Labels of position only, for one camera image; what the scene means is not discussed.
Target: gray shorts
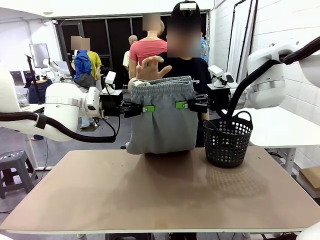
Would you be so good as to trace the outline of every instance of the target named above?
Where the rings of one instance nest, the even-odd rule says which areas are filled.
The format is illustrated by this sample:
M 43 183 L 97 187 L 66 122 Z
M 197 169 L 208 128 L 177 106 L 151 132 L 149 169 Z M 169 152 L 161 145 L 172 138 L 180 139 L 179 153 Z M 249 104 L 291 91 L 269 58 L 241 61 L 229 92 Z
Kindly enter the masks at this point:
M 132 86 L 131 101 L 152 105 L 154 112 L 132 118 L 130 154 L 164 154 L 192 150 L 196 145 L 197 113 L 176 108 L 176 102 L 196 98 L 191 77 L 172 77 L 150 81 L 150 86 Z

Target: table leg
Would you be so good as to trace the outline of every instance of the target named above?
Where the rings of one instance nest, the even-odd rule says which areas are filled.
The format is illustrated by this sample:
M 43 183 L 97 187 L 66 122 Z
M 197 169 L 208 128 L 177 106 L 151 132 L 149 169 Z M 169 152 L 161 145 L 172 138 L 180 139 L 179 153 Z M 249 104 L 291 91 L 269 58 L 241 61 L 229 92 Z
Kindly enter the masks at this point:
M 285 158 L 284 169 L 290 175 L 292 174 L 292 169 L 294 168 L 295 155 L 296 155 L 296 148 L 295 147 L 289 148 Z
M 32 163 L 32 166 L 34 168 L 35 171 L 50 171 L 52 170 L 54 167 L 53 166 L 39 166 L 37 159 L 36 159 L 36 155 L 34 152 L 34 148 L 32 147 L 32 140 L 30 139 L 28 134 L 24 135 L 24 140 L 25 140 L 25 144 L 26 144 L 26 152 L 28 154 L 28 157 Z
M 36 159 L 36 155 L 35 155 L 34 149 L 33 149 L 32 144 L 31 144 L 31 139 L 30 139 L 28 134 L 24 135 L 24 139 L 25 139 L 25 144 L 26 144 L 28 157 L 29 157 L 29 159 L 30 159 L 30 161 L 32 163 L 33 168 L 37 169 L 38 168 L 38 162 L 37 162 L 37 159 Z

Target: tan tabletop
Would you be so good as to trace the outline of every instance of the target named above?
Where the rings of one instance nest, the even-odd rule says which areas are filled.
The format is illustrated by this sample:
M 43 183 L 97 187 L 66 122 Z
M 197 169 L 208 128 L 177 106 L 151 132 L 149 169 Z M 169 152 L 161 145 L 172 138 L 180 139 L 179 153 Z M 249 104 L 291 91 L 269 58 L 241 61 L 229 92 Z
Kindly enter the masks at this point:
M 320 208 L 260 147 L 237 168 L 205 150 L 131 155 L 70 151 L 5 219 L 20 233 L 286 232 L 320 221 Z

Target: black basket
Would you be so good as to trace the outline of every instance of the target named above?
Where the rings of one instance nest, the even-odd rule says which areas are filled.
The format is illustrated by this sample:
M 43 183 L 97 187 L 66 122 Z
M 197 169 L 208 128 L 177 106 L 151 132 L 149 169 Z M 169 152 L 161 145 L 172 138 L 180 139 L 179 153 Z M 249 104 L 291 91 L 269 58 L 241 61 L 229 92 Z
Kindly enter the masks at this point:
M 239 117 L 246 113 L 250 121 Z M 249 112 L 241 111 L 229 119 L 205 121 L 204 146 L 207 160 L 221 168 L 233 168 L 242 164 L 253 130 Z

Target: white table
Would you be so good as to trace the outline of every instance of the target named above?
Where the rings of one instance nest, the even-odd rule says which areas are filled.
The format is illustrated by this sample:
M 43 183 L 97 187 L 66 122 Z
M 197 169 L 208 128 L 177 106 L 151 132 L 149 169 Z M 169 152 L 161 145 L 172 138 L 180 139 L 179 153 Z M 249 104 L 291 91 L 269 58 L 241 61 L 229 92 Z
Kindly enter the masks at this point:
M 291 174 L 297 147 L 320 146 L 320 126 L 282 107 L 264 109 L 243 108 L 252 116 L 250 143 L 264 149 L 288 149 L 284 169 Z
M 45 107 L 45 104 L 30 104 L 30 106 L 22 107 L 21 111 L 22 112 L 36 112 L 38 110 L 41 110 Z M 28 157 L 32 163 L 33 168 L 36 171 L 43 171 L 44 167 L 39 167 L 38 162 L 36 159 L 36 155 L 34 152 L 34 148 L 32 147 L 32 140 L 30 139 L 28 134 L 24 134 L 24 139 L 25 139 L 25 144 L 26 144 L 26 149 L 28 153 Z

